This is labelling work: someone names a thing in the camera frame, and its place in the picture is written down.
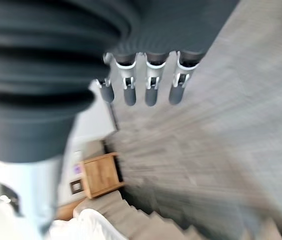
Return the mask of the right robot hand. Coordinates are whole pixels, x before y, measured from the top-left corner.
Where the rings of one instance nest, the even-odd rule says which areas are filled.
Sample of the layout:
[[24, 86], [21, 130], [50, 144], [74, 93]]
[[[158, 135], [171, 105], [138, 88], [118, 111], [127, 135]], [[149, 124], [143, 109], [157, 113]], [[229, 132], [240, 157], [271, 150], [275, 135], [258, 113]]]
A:
[[25, 240], [56, 215], [77, 115], [108, 77], [106, 53], [204, 54], [236, 0], [0, 0], [0, 194]]

